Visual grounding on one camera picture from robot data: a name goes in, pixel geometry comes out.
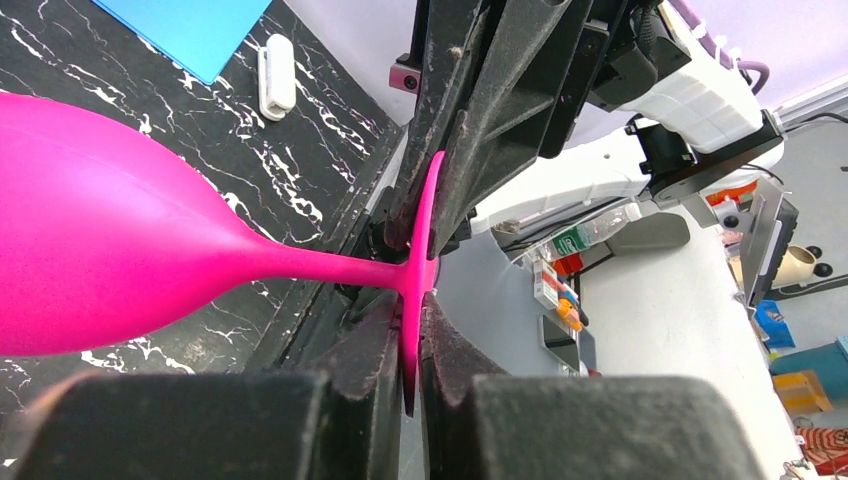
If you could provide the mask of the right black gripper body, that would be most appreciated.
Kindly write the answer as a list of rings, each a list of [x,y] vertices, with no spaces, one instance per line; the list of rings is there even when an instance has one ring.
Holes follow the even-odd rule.
[[[585,104],[620,109],[691,61],[658,1],[595,1],[577,41],[539,156],[554,158]]]

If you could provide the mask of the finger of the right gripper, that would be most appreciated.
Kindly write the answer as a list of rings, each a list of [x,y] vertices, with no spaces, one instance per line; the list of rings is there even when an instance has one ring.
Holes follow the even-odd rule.
[[[539,156],[582,25],[595,1],[489,1],[476,81],[458,111],[489,151],[476,207]],[[434,247],[429,229],[429,258]]]
[[[476,81],[489,1],[418,1],[409,51],[396,62],[421,69],[420,91],[385,218],[383,240],[407,249],[432,155],[443,149]]]

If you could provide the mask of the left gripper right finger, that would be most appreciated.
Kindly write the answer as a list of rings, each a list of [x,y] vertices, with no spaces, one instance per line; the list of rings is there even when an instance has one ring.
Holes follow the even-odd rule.
[[[761,479],[729,403],[685,377],[522,377],[421,314],[430,479]]]

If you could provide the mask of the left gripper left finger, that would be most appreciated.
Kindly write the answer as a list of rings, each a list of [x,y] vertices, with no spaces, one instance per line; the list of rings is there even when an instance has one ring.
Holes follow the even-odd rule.
[[[294,370],[88,376],[33,422],[20,479],[394,479],[398,296]]]

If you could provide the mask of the magenta wine glass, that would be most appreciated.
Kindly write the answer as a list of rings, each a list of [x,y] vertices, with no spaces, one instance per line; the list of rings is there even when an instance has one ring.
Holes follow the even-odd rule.
[[[400,364],[415,403],[420,319],[443,154],[429,167],[400,265],[286,246],[249,228],[179,156],[100,114],[1,97],[1,352],[128,341],[270,277],[387,288],[403,300]]]

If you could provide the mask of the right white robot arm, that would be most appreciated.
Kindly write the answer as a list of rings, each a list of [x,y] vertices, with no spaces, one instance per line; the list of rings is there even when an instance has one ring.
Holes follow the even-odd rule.
[[[390,73],[416,109],[372,248],[408,252],[430,168],[429,257],[576,203],[747,184],[784,149],[750,70],[682,1],[421,1]]]

